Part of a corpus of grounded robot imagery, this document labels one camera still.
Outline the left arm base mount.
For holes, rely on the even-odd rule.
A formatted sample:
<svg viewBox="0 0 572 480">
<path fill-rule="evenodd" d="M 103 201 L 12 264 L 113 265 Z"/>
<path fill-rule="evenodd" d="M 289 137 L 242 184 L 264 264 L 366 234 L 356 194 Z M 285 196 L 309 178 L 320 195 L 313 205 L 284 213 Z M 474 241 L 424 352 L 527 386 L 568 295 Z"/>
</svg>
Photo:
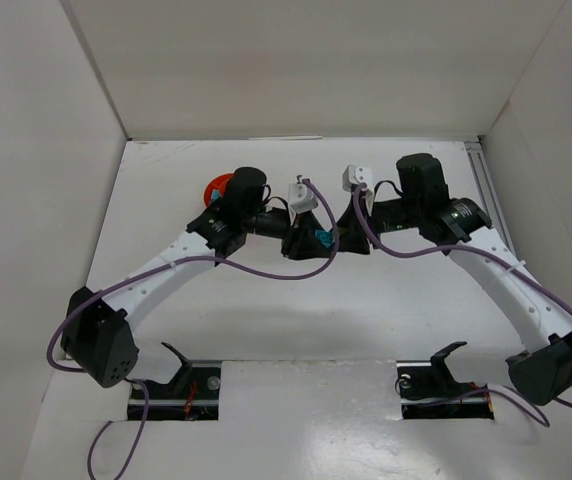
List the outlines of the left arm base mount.
<svg viewBox="0 0 572 480">
<path fill-rule="evenodd" d="M 130 421 L 216 421 L 222 363 L 190 360 L 167 342 L 149 346 L 139 353 L 130 372 L 143 381 L 148 397 L 137 385 L 131 387 L 126 409 Z"/>
</svg>

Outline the turquoise lego brick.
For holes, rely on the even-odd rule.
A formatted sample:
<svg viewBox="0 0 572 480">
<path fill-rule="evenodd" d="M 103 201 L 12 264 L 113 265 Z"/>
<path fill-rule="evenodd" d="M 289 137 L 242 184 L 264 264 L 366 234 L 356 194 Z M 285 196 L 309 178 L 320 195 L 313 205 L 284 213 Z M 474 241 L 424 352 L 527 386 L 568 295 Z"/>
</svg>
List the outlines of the turquoise lego brick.
<svg viewBox="0 0 572 480">
<path fill-rule="evenodd" d="M 334 245 L 334 235 L 331 231 L 316 230 L 315 238 L 327 249 L 331 249 Z"/>
</svg>

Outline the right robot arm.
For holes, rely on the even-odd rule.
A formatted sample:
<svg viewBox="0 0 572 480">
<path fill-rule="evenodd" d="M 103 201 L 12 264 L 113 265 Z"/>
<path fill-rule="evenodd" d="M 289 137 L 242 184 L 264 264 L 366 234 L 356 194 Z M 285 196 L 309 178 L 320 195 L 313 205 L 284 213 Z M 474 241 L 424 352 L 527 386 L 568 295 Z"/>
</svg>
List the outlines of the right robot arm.
<svg viewBox="0 0 572 480">
<path fill-rule="evenodd" d="M 396 163 L 396 198 L 375 201 L 370 169 L 350 165 L 343 188 L 352 195 L 348 212 L 372 246 L 398 258 L 440 252 L 465 271 L 516 331 L 522 352 L 505 360 L 490 353 L 456 354 L 454 342 L 427 361 L 402 365 L 411 377 L 412 400 L 453 397 L 473 384 L 514 388 L 544 406 L 572 387 L 572 307 L 545 289 L 509 250 L 488 214 L 473 200 L 449 193 L 440 161 L 428 153 Z"/>
</svg>

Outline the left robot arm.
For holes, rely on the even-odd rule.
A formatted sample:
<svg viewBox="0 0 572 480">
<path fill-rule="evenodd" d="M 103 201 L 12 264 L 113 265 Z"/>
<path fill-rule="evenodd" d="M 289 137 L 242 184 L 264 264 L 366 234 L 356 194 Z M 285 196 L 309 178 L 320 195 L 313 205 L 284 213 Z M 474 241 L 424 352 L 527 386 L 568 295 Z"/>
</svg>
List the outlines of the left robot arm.
<svg viewBox="0 0 572 480">
<path fill-rule="evenodd" d="M 268 211 L 266 187 L 261 170 L 238 168 L 224 191 L 165 250 L 108 288 L 83 287 L 75 292 L 54 338 L 77 370 L 103 388 L 122 381 L 181 388 L 190 361 L 167 342 L 153 348 L 138 346 L 135 333 L 150 313 L 189 281 L 219 265 L 234 267 L 230 257 L 248 235 L 283 238 L 291 214 L 303 215 L 327 204 L 310 180 L 300 178 L 289 187 L 288 207 Z"/>
</svg>

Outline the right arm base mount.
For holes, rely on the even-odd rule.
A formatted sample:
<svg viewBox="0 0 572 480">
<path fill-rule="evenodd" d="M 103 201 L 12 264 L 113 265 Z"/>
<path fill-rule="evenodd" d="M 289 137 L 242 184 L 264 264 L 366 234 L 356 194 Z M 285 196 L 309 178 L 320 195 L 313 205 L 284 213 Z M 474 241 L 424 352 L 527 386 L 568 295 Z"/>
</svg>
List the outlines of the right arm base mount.
<svg viewBox="0 0 572 480">
<path fill-rule="evenodd" d="M 480 386 L 456 381 L 446 365 L 449 355 L 465 345 L 465 341 L 457 341 L 428 360 L 396 362 L 394 388 L 400 396 L 404 420 L 494 419 L 490 395 L 481 392 L 460 398 Z"/>
</svg>

